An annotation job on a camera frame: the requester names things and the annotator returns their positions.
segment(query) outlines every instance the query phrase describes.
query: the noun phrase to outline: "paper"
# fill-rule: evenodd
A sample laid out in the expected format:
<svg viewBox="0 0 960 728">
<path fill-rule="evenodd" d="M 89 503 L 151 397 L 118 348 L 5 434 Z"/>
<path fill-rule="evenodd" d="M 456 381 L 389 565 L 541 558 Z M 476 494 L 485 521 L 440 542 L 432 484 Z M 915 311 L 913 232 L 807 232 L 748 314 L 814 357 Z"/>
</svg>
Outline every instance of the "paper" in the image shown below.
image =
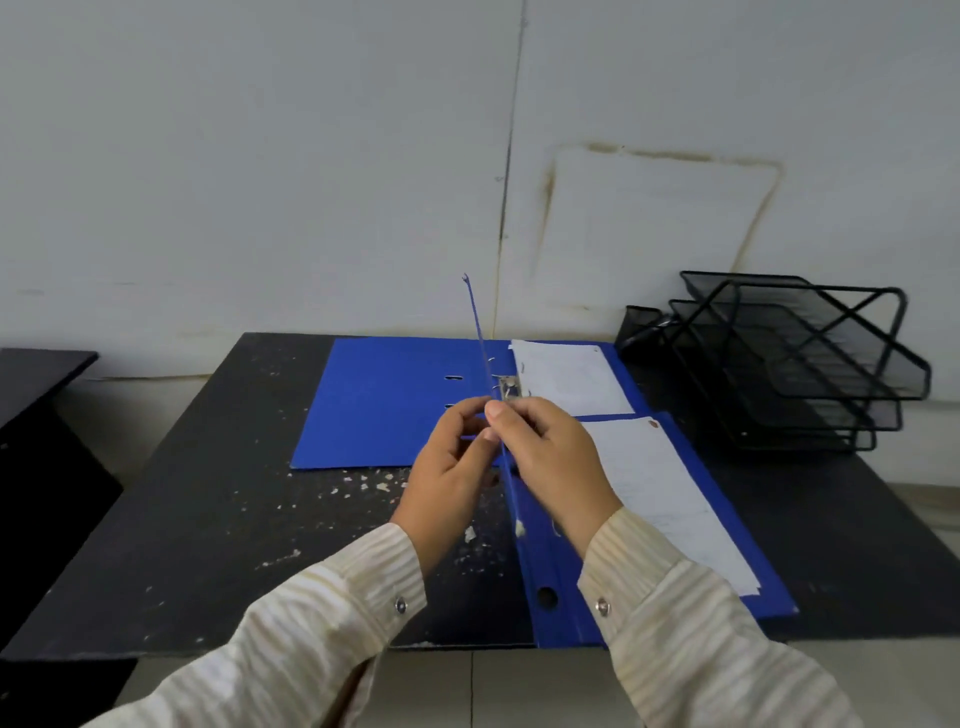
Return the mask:
<svg viewBox="0 0 960 728">
<path fill-rule="evenodd" d="M 574 417 L 634 414 L 600 347 L 516 339 L 511 347 L 524 397 L 544 397 Z"/>
<path fill-rule="evenodd" d="M 691 561 L 710 567 L 740 596 L 759 582 L 656 420 L 584 423 L 624 506 L 657 528 Z"/>
</svg>

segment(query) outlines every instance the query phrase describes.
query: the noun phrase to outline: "left hand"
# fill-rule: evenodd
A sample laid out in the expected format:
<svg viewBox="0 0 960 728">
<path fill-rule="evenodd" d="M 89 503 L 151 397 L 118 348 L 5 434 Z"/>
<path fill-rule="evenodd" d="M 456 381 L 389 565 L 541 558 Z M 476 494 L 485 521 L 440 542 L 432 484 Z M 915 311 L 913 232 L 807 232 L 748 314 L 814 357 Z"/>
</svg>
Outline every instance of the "left hand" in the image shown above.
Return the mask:
<svg viewBox="0 0 960 728">
<path fill-rule="evenodd" d="M 490 400 L 474 397 L 449 407 L 417 456 L 392 523 L 406 532 L 423 575 L 432 571 L 473 519 L 484 476 L 500 439 L 477 417 Z M 470 442 L 461 437 L 476 435 Z"/>
</svg>

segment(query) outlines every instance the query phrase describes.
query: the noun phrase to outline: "table surface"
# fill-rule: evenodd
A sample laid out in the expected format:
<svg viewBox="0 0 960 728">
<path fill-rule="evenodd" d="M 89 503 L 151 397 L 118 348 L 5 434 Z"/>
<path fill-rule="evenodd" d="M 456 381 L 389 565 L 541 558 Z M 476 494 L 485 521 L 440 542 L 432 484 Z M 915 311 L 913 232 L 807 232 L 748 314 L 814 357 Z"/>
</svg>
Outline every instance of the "table surface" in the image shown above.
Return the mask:
<svg viewBox="0 0 960 728">
<path fill-rule="evenodd" d="M 0 427 L 56 394 L 96 360 L 96 352 L 0 349 Z"/>
<path fill-rule="evenodd" d="M 245 334 L 3 656 L 207 651 L 256 598 L 389 519 L 408 469 L 288 470 L 333 341 Z M 673 413 L 800 607 L 764 620 L 769 636 L 960 635 L 960 561 L 862 460 L 731 450 L 670 364 L 628 366 L 654 408 Z M 484 494 L 474 529 L 427 579 L 429 606 L 395 646 L 533 644 L 500 490 Z"/>
</svg>

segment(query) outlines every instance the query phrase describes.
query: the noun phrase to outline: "striped sleeve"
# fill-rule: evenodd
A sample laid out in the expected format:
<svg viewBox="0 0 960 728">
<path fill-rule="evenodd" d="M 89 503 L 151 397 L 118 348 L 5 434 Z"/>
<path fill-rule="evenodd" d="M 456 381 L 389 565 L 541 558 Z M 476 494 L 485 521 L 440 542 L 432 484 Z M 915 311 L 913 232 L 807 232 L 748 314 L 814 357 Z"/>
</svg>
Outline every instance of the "striped sleeve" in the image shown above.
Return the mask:
<svg viewBox="0 0 960 728">
<path fill-rule="evenodd" d="M 417 553 L 388 523 L 257 599 L 227 644 L 89 725 L 316 725 L 374 658 L 345 712 L 349 726 L 370 696 L 376 658 L 424 606 Z"/>
<path fill-rule="evenodd" d="M 626 508 L 593 537 L 578 586 L 648 728 L 862 725 L 830 674 L 767 640 L 726 581 Z"/>
</svg>

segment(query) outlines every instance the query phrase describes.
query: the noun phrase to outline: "hand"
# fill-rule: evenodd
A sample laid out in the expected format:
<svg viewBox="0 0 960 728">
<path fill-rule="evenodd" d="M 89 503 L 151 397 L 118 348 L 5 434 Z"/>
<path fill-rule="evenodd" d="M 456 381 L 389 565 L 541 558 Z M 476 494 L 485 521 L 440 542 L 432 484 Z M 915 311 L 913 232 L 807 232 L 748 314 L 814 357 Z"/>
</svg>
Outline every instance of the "hand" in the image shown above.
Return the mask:
<svg viewBox="0 0 960 728">
<path fill-rule="evenodd" d="M 499 438 L 477 417 L 489 400 L 474 397 L 444 412 L 417 456 L 390 519 L 410 537 L 424 576 L 464 537 L 484 476 L 499 452 Z M 468 435 L 476 435 L 473 442 L 460 439 Z"/>
<path fill-rule="evenodd" d="M 485 411 L 490 427 L 514 454 L 523 482 L 583 558 L 593 535 L 623 505 L 589 433 L 540 397 L 490 401 Z"/>
</svg>

